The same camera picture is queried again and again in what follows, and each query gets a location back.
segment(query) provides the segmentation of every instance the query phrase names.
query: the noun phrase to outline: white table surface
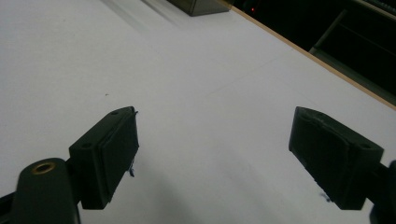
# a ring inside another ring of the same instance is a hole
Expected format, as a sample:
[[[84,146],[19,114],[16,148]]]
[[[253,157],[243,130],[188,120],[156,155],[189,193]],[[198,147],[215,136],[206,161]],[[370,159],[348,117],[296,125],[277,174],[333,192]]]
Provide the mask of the white table surface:
[[[82,223],[369,223],[341,211],[288,150],[295,106],[396,159],[396,112],[234,11],[164,0],[0,0],[0,195],[19,172],[133,105],[136,177]]]

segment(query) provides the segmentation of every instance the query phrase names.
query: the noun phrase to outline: box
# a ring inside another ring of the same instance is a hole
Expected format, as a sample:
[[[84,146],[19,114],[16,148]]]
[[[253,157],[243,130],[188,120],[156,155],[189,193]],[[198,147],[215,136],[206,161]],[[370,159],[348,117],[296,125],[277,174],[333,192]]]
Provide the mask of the box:
[[[190,16],[227,12],[234,0],[168,0]]]

